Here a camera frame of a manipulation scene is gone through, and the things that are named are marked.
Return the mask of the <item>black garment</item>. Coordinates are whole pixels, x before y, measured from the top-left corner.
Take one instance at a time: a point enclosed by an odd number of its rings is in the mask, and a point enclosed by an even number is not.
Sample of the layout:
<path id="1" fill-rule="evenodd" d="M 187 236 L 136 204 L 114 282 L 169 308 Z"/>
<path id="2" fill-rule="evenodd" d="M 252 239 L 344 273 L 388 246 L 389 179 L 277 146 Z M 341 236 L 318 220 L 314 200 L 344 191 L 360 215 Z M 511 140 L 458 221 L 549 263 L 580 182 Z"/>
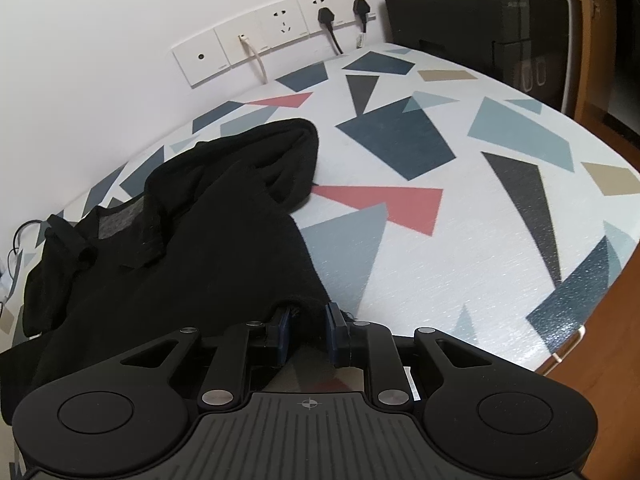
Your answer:
<path id="1" fill-rule="evenodd" d="M 270 122 L 198 142 L 122 206 L 51 217 L 26 278 L 25 341 L 1 357 L 2 417 L 49 382 L 183 327 L 217 336 L 290 312 L 321 339 L 329 296 L 292 217 L 318 149 L 312 122 Z"/>

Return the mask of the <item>geometric patterned tablecloth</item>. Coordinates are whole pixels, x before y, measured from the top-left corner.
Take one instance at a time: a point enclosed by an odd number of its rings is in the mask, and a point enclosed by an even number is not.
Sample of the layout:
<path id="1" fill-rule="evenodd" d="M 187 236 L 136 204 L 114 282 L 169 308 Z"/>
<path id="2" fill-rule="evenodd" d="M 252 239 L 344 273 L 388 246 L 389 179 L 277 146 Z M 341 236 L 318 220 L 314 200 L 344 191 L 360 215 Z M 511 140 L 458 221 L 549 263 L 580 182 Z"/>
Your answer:
<path id="1" fill-rule="evenodd" d="M 77 223 L 122 206 L 198 142 L 294 118 L 319 135 L 311 192 L 292 217 L 328 302 L 395 334 L 434 326 L 536 368 L 638 246 L 639 175 L 622 156 L 518 90 L 391 44 L 214 107 L 54 216 Z M 25 341 L 25 283 L 49 220 L 21 238 L 1 356 Z"/>

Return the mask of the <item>black power plug left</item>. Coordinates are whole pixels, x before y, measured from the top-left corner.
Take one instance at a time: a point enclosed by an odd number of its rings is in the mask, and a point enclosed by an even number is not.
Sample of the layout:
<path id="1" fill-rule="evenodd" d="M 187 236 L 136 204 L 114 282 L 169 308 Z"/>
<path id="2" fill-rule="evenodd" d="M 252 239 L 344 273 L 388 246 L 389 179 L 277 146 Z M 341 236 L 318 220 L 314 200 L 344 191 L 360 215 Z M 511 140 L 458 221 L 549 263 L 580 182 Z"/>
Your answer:
<path id="1" fill-rule="evenodd" d="M 334 27 L 333 27 L 334 20 L 335 20 L 335 15 L 332 12 L 332 10 L 329 9 L 327 6 L 322 6 L 318 10 L 319 24 L 326 30 L 326 33 L 329 35 L 329 38 L 331 39 L 332 47 L 334 47 L 336 54 L 343 55 L 344 54 L 343 49 L 340 46 L 340 43 L 338 42 L 335 36 Z"/>

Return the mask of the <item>black power plug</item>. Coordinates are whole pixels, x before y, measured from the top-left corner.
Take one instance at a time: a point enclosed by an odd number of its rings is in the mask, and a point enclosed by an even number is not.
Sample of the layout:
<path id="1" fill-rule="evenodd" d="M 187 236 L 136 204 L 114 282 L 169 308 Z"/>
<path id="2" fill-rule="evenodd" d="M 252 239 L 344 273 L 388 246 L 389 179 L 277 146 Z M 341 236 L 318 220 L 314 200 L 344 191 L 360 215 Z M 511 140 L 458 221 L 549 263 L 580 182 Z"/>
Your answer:
<path id="1" fill-rule="evenodd" d="M 326 30 L 326 33 L 329 35 L 329 38 L 331 39 L 332 47 L 334 47 L 336 54 L 343 55 L 344 54 L 343 49 L 340 46 L 340 43 L 338 42 L 335 36 L 334 27 L 333 27 L 334 20 L 335 20 L 335 15 L 332 12 L 332 10 L 329 9 L 327 6 L 322 6 L 318 10 L 319 24 Z"/>
<path id="2" fill-rule="evenodd" d="M 354 11 L 354 14 L 360 21 L 361 32 L 363 33 L 363 35 L 365 35 L 367 33 L 367 28 L 368 28 L 369 14 L 371 12 L 369 3 L 367 2 L 367 0 L 354 0 L 354 4 L 352 5 L 352 10 Z"/>

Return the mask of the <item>black power plug right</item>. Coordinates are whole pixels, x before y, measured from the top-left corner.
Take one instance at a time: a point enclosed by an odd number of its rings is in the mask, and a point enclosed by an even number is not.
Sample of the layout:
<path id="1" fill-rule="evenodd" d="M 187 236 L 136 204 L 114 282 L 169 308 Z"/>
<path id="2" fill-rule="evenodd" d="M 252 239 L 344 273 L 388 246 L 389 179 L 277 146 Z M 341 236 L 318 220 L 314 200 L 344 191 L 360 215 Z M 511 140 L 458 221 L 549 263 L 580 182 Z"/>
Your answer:
<path id="1" fill-rule="evenodd" d="M 354 11 L 354 14 L 360 21 L 361 32 L 363 33 L 363 35 L 365 35 L 367 33 L 367 28 L 368 28 L 369 14 L 371 12 L 369 3 L 367 2 L 367 0 L 354 0 L 354 4 L 352 5 L 352 10 Z"/>

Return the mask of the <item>black storage box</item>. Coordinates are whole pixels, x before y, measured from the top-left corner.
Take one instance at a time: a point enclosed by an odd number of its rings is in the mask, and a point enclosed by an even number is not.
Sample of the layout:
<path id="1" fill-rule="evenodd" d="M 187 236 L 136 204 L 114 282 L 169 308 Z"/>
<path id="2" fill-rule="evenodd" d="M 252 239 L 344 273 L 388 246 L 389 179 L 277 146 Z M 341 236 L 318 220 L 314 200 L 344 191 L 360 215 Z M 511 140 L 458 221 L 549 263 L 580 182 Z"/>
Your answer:
<path id="1" fill-rule="evenodd" d="M 472 68 L 562 110 L 567 0 L 385 0 L 393 43 Z"/>

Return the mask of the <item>wooden door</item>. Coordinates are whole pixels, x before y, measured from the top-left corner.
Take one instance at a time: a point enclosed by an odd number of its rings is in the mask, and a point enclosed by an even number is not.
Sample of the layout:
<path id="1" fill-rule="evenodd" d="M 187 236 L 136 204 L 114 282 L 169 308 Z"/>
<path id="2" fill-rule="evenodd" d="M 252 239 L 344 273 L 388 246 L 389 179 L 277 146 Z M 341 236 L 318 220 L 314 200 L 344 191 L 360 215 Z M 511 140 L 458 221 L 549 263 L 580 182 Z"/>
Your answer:
<path id="1" fill-rule="evenodd" d="M 578 0 L 574 118 L 639 141 L 639 0 Z"/>

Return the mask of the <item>white wall socket panel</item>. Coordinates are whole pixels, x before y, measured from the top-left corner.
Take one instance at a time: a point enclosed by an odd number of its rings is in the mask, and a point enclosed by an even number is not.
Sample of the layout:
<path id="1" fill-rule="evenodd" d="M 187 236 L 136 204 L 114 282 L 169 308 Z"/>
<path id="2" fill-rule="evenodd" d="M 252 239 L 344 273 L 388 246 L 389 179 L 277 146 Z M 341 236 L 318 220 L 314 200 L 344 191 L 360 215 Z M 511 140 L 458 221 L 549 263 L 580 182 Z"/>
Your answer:
<path id="1" fill-rule="evenodd" d="M 215 25 L 171 48 L 192 88 L 247 61 L 324 32 L 318 10 L 327 6 L 340 28 L 358 21 L 354 0 L 281 0 Z"/>

